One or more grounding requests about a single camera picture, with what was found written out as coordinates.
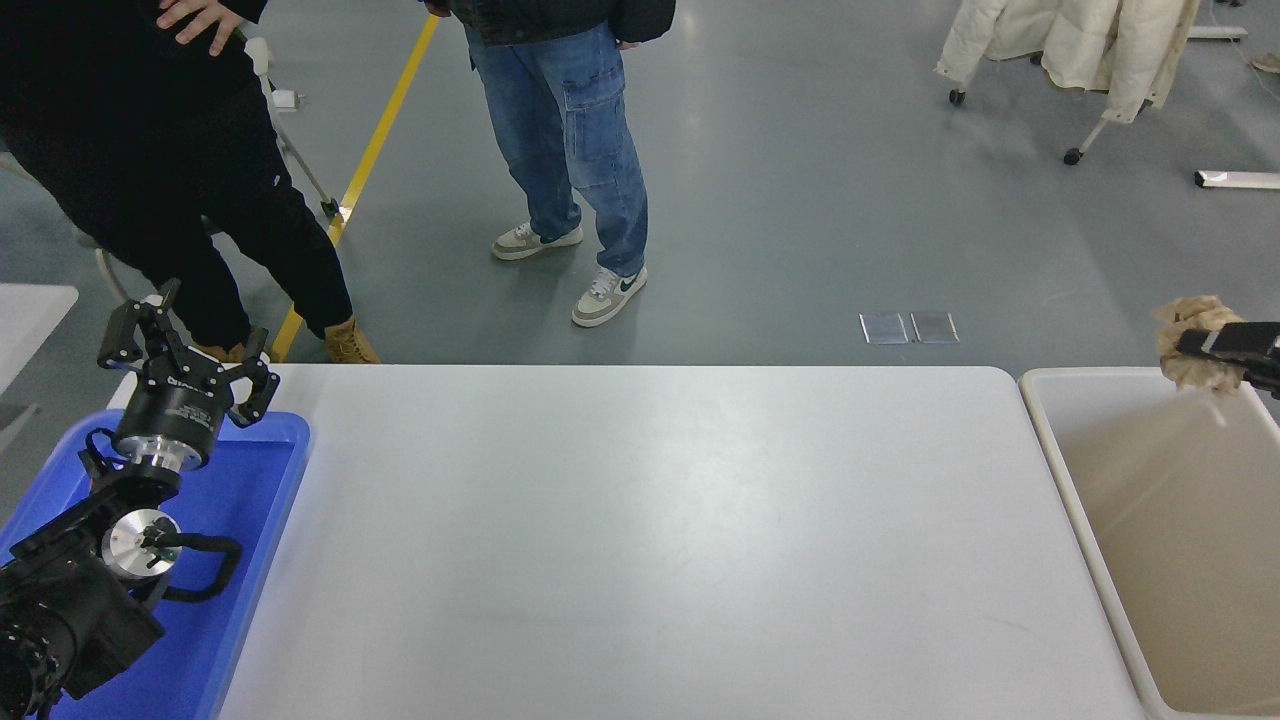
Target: gray floor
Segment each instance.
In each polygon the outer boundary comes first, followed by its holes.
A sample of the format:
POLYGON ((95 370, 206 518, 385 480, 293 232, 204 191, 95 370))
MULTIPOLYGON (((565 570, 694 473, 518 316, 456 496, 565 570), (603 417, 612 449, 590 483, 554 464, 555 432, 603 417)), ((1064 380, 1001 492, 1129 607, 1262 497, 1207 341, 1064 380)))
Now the gray floor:
MULTIPOLYGON (((524 200, 461 27, 442 23, 339 247, 362 324, 390 363, 995 365, 1016 377, 1153 365, 1151 311, 1179 296, 1280 318, 1280 196, 1192 183, 1197 169, 1280 169, 1280 78, 1243 61, 1280 44, 1280 6, 1206 1, 1202 24, 1213 12, 1249 38, 1189 46, 1167 106, 1108 128, 1075 168, 1061 156, 1103 96, 1057 91, 1009 61, 986 63, 965 105, 947 104, 932 68, 957 6, 681 0, 668 36, 626 54, 649 287, 591 331, 568 313, 593 275, 593 233, 517 265, 488 255, 525 219, 524 200), (863 340, 859 313, 922 310, 952 313, 961 342, 863 340)), ((306 95, 284 122, 332 193, 351 181, 424 19, 410 0, 268 8, 259 32, 274 79, 306 95)), ((0 455, 3 515, 119 382, 93 364, 111 301, 70 236, 51 199, 0 173, 0 282, 81 291, 0 396, 42 409, 0 455)), ((274 332, 287 299, 259 268, 234 266, 274 332)), ((301 337, 291 360, 323 356, 301 337)))

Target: white table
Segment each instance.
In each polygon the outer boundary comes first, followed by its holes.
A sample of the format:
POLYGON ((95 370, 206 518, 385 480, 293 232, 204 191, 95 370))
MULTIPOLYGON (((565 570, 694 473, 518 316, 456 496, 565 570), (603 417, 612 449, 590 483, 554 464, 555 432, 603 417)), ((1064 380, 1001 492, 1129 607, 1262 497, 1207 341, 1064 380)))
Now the white table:
POLYGON ((1143 717, 1000 370, 276 369, 223 720, 1143 717))
POLYGON ((18 377, 78 296, 74 287, 0 283, 0 392, 18 377))

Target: blue tray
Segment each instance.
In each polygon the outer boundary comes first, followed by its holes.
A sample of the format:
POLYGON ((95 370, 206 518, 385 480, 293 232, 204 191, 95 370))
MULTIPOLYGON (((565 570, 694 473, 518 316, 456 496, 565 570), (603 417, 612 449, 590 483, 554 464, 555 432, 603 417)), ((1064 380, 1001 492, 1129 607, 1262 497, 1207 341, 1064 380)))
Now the blue tray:
MULTIPOLYGON (((115 429, 120 410, 84 418, 67 430, 13 518, 0 532, 4 561, 9 548, 72 503, 88 495, 88 477, 76 454, 84 433, 115 429)), ((187 533, 230 536, 243 546, 236 577, 207 602, 161 602, 155 618, 165 637, 132 667, 73 701, 64 696, 56 720, 212 720, 218 716, 271 556, 284 532, 302 482, 306 420, 291 413, 268 413, 250 428, 223 424, 209 465, 183 474, 182 491, 164 505, 187 533)), ((216 575, 220 556, 183 552, 174 565, 174 587, 198 589, 216 575)))

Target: shoelace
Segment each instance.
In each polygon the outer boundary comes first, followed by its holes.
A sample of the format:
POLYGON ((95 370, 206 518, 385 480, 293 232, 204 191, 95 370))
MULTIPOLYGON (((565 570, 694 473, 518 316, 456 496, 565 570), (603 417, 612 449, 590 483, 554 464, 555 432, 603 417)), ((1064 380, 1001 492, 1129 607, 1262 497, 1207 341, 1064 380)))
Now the shoelace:
POLYGON ((600 268, 595 272, 595 279, 591 281, 591 295, 596 300, 604 300, 611 292, 613 292, 614 284, 618 282, 620 275, 608 268, 600 268))

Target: black jacket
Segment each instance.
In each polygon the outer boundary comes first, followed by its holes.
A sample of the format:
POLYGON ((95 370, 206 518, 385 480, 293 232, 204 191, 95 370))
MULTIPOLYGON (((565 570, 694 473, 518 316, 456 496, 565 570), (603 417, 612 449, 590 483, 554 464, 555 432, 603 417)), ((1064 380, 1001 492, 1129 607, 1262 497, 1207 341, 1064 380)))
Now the black jacket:
POLYGON ((676 0, 433 0, 431 4, 448 6, 490 46, 568 37, 605 20, 618 40, 644 42, 671 29, 676 13, 676 0))
MULTIPOLYGON (((257 20, 266 0, 223 0, 257 20)), ((151 127, 200 114, 257 82, 244 46, 209 56, 160 29, 157 0, 0 0, 0 126, 55 132, 151 127)))

